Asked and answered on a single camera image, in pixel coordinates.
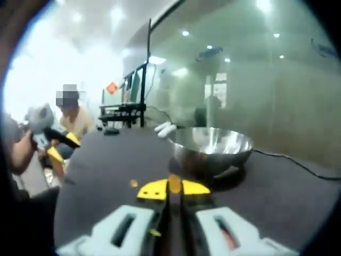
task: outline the metal mixing bowl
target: metal mixing bowl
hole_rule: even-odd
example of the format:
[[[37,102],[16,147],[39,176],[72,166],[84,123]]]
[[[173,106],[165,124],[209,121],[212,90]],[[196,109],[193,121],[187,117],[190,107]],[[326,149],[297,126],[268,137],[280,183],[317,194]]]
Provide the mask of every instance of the metal mixing bowl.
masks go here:
[[[242,167],[253,149],[249,137],[224,129],[183,128],[168,138],[182,170],[196,178],[210,179],[228,172],[232,166]]]

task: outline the orange sign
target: orange sign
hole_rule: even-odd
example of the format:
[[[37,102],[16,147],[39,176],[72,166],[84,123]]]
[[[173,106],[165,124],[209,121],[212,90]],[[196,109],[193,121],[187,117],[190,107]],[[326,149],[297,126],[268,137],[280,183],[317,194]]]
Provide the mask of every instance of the orange sign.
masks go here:
[[[113,95],[117,91],[118,86],[114,82],[111,82],[106,89],[111,95]]]

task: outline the black tabletop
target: black tabletop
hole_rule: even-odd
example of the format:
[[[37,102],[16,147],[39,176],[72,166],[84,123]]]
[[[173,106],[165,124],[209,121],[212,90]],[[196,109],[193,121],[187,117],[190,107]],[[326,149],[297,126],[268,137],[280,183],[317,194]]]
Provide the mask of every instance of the black tabletop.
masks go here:
[[[135,201],[139,187],[166,178],[172,145],[151,129],[126,129],[104,136],[94,131],[82,140],[68,165],[56,208],[55,243],[59,247],[85,234],[123,204]],[[329,170],[306,163],[319,174]],[[323,224],[340,185],[321,180],[285,158],[252,153],[245,175],[233,186],[219,186],[214,197],[285,246],[299,250]]]

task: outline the white glove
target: white glove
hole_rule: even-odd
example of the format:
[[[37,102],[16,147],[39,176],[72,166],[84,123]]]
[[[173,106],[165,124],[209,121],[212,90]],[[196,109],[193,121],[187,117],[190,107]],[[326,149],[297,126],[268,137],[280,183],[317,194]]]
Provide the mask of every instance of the white glove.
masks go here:
[[[158,133],[158,137],[161,139],[166,139],[169,134],[176,130],[176,125],[171,122],[166,122],[154,129]]]

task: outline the yellow chip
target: yellow chip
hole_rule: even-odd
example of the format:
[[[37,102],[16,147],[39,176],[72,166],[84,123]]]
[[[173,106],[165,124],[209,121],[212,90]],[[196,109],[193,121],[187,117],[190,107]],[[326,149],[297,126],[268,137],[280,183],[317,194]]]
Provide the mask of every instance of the yellow chip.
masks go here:
[[[151,233],[153,236],[161,236],[161,233],[156,229],[150,229],[149,233]]]
[[[131,186],[132,188],[136,188],[136,187],[138,186],[137,180],[131,180],[131,181],[130,181],[130,186]]]
[[[168,177],[169,190],[172,194],[179,194],[181,192],[181,179],[179,176],[171,174]]]

